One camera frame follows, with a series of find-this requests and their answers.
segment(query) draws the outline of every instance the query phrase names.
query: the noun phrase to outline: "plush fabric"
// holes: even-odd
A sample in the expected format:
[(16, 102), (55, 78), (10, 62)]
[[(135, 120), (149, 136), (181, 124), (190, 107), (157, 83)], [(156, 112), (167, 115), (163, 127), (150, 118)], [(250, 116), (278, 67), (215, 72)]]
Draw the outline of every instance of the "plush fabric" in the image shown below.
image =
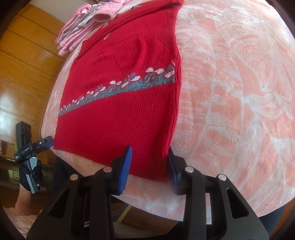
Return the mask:
[(181, 83), (180, 6), (144, 3), (83, 43), (63, 91), (55, 149), (109, 165), (131, 145), (131, 174), (168, 180)]
[[(203, 174), (225, 173), (258, 216), (295, 196), (295, 40), (263, 0), (185, 0), (176, 39), (182, 86), (171, 147)], [(55, 136), (72, 52), (53, 88), (42, 136)], [(103, 167), (53, 151), (82, 175)], [(130, 175), (123, 201), (181, 220), (185, 198), (169, 184)]]

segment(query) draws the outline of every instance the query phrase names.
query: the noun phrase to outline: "gray handle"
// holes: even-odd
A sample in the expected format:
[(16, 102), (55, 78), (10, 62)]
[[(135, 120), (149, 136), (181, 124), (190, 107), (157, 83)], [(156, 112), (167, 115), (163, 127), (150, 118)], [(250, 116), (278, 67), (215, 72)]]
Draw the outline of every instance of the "gray handle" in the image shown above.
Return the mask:
[(37, 184), (34, 179), (32, 178), (32, 170), (34, 169), (34, 167), (37, 166), (37, 161), (38, 159), (35, 158), (35, 157), (32, 157), (30, 158), (30, 160), (27, 160), (25, 162), (23, 162), (23, 164), (30, 170), (31, 174), (30, 175), (27, 175), (26, 174), (26, 177), (27, 177), (27, 180), (28, 180), (28, 183), (29, 183), (29, 186), (30, 186), (30, 189), (31, 189), (31, 193), (36, 193), (38, 191), (40, 191), (40, 184)]

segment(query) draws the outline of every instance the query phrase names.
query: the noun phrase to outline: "wooden floor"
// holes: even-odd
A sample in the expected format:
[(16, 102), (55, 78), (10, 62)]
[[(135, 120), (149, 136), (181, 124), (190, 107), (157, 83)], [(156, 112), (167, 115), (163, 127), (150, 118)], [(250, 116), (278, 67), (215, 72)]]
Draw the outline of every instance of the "wooden floor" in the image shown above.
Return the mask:
[[(27, 5), (13, 19), (0, 40), (0, 140), (8, 142), (4, 157), (13, 158), (15, 125), (32, 126), (32, 141), (41, 139), (42, 118), (51, 90), (65, 59), (55, 40), (64, 23)], [(48, 150), (39, 156), (51, 163)]]

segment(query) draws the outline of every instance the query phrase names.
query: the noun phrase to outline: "dark pants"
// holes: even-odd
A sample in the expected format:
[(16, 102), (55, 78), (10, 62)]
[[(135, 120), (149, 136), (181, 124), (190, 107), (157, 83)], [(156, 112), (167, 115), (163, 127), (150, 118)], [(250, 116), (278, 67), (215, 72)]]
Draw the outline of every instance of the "dark pants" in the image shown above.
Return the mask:
[[(71, 167), (61, 158), (56, 157), (53, 172), (53, 194), (72, 174), (77, 174), (79, 177), (82, 177), (82, 175), (78, 173), (73, 167)], [(111, 196), (111, 201), (121, 202), (119, 199), (113, 196)], [(269, 234), (274, 230), (274, 228), (280, 221), (284, 208), (285, 206), (282, 206), (281, 208), (259, 218)]]

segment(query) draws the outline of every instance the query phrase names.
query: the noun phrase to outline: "floral pattern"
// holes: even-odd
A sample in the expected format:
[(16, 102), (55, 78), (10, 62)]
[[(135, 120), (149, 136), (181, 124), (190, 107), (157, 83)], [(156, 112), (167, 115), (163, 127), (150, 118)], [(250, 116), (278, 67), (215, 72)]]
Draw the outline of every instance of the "floral pattern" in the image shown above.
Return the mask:
[(101, 98), (175, 82), (174, 71), (175, 63), (172, 62), (172, 65), (169, 65), (166, 69), (159, 68), (154, 70), (154, 68), (149, 67), (145, 71), (144, 77), (131, 73), (123, 80), (117, 82), (111, 80), (109, 86), (100, 85), (95, 90), (89, 90), (85, 95), (73, 99), (71, 103), (63, 105), (59, 110), (59, 116)]

